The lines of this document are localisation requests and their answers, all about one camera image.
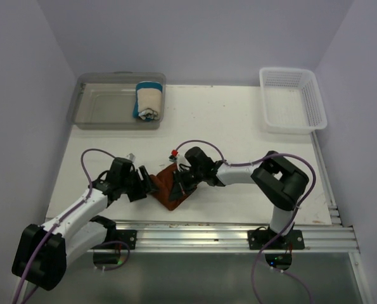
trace blue towel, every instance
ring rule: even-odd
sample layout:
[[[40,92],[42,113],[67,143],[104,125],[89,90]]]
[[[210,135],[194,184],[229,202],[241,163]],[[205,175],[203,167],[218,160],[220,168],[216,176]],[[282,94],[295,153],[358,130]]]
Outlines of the blue towel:
[[[159,120],[162,114],[163,86],[154,81],[143,81],[136,85],[136,102],[133,117],[146,122]]]

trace brown cloth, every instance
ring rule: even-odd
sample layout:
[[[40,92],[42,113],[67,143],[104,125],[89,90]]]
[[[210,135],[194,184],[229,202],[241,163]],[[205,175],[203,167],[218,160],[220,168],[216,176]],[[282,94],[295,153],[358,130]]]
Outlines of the brown cloth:
[[[160,171],[157,176],[150,175],[151,180],[155,183],[157,188],[159,188],[158,191],[152,193],[151,195],[170,211],[176,209],[189,196],[189,194],[185,194],[179,199],[169,201],[169,196],[173,188],[173,171],[176,170],[177,164],[173,163],[166,169]]]

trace white basket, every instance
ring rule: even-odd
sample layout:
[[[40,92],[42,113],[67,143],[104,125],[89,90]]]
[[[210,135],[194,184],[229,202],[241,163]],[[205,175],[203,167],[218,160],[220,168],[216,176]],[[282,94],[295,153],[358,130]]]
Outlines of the white basket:
[[[299,68],[262,68],[266,131],[308,134],[328,122],[315,74]]]

